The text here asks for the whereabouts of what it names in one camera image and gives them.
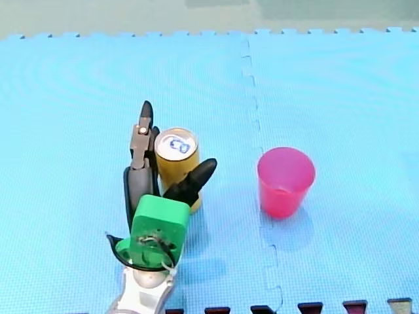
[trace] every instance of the soda can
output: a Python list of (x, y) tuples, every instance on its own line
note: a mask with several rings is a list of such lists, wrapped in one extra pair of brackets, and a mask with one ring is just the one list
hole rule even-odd
[[(155, 141), (158, 174), (166, 191), (173, 183), (179, 183), (199, 165), (198, 140), (189, 130), (170, 128), (158, 134)], [(202, 203), (202, 195), (192, 205), (195, 213)]]

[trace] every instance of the green gripper part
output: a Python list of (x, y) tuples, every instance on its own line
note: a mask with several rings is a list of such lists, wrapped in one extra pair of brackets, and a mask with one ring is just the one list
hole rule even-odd
[(145, 268), (160, 268), (162, 262), (167, 266), (171, 264), (157, 243), (139, 242), (147, 237), (163, 240), (169, 246), (177, 264), (186, 239), (189, 211), (189, 205), (180, 201), (153, 195), (141, 197), (132, 221), (131, 237), (126, 251), (132, 264)]

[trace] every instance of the wire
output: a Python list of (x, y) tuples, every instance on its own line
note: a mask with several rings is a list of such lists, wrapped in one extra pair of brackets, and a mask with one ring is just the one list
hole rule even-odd
[[(114, 237), (113, 235), (107, 234), (106, 238), (109, 240), (109, 243), (111, 244), (111, 248), (112, 248), (112, 253), (115, 255), (115, 257), (117, 258), (117, 260), (119, 262), (121, 262), (122, 264), (124, 264), (126, 267), (130, 267), (133, 268), (135, 270), (141, 270), (141, 271), (166, 271), (167, 268), (164, 265), (164, 260), (162, 261), (162, 267), (160, 268), (152, 268), (152, 267), (143, 267), (143, 266), (137, 266), (137, 265), (133, 265), (128, 263), (125, 259), (123, 259), (119, 253), (117, 252), (116, 246), (118, 244), (119, 241), (122, 241), (121, 238), (118, 237)], [(165, 244), (161, 239), (157, 239), (155, 237), (147, 237), (145, 238), (142, 242), (146, 243), (146, 242), (155, 242), (157, 243), (157, 245), (161, 248), (161, 250), (165, 253), (165, 255), (170, 259), (170, 262), (172, 263), (171, 267), (174, 268), (176, 266), (175, 263), (175, 258), (172, 254), (172, 252), (170, 251), (170, 248), (167, 244)]]

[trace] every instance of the floor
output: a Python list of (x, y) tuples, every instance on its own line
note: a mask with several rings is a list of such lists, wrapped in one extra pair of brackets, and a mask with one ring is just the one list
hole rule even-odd
[(0, 38), (76, 31), (224, 32), (419, 25), (419, 0), (0, 0)]

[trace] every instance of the robotic hand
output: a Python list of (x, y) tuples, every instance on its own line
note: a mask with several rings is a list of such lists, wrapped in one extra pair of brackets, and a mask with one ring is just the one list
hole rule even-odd
[(122, 294), (108, 314), (163, 314), (183, 253), (190, 206), (217, 167), (215, 159), (205, 160), (160, 197), (154, 152), (159, 133), (146, 101), (132, 132), (131, 165), (124, 171), (130, 237), (107, 235), (114, 256), (125, 265)]

